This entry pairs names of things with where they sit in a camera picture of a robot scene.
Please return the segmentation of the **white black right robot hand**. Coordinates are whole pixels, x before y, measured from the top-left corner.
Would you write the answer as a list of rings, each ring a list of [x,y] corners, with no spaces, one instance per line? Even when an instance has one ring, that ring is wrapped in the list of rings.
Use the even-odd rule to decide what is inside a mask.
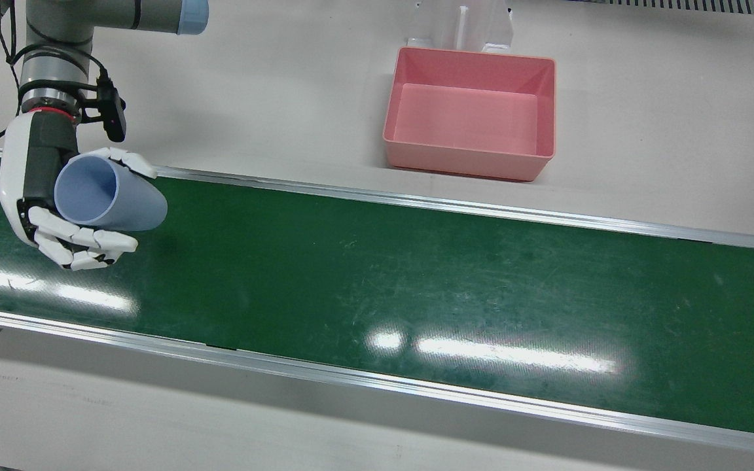
[[[117,147],[81,152],[56,111],[15,117],[4,133],[0,205],[12,232],[65,270],[107,268],[168,214],[155,168]]]

